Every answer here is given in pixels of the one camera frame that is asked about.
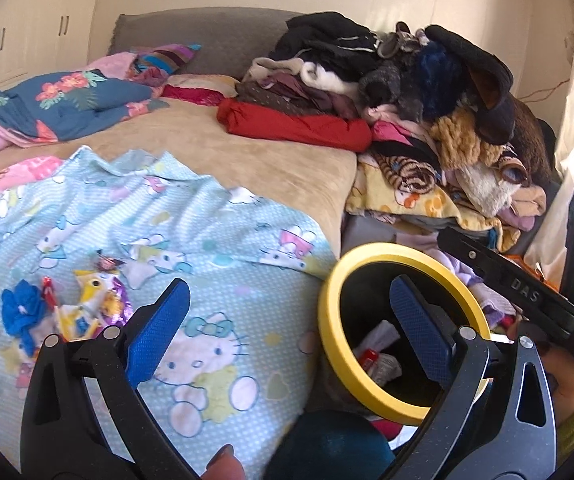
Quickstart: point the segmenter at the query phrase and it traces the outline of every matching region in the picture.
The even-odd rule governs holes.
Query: blue plastic
[[[452,352],[423,306],[401,278],[389,288],[389,302],[427,378],[447,389],[452,383]]]
[[[150,380],[189,312],[189,286],[176,278],[155,303],[157,310],[127,349],[125,373],[136,388]]]

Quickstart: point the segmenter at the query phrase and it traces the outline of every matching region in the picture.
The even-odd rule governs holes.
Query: hand
[[[234,456],[234,447],[225,444],[207,464],[203,480],[245,480],[245,471]]]
[[[507,337],[516,340],[519,322],[507,330]],[[558,388],[552,393],[554,419],[560,426],[574,414],[574,356],[567,350],[551,343],[536,343],[544,370],[553,375]]]

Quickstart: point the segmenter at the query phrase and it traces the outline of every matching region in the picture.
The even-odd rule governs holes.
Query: beige bed sheet
[[[5,148],[0,152],[0,170],[37,155],[67,158],[84,144],[108,160],[138,148],[157,156],[166,150],[196,173],[212,174],[222,186],[243,186],[307,213],[339,254],[341,217],[356,173],[353,153],[229,135],[216,120],[216,108],[165,101],[169,108],[83,139]]]

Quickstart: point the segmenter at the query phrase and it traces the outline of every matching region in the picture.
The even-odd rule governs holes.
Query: headboard
[[[203,47],[187,66],[195,74],[240,78],[254,57],[266,56],[298,12],[252,7],[199,7],[126,16],[116,20],[109,54],[134,46],[169,43]]]

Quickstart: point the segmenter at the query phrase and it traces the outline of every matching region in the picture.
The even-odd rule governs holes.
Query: metal screw
[[[534,348],[534,342],[528,338],[526,335],[520,336],[518,339],[519,343],[525,348]]]
[[[56,334],[48,335],[45,338],[45,346],[47,348],[52,348],[55,345],[57,345],[59,341],[60,341],[60,338]]]
[[[476,331],[470,326],[461,326],[458,333],[463,339],[467,339],[467,341],[472,341],[476,338]]]
[[[119,335],[120,329],[116,325],[108,326],[104,329],[104,332],[102,332],[102,336],[105,339],[116,339]]]

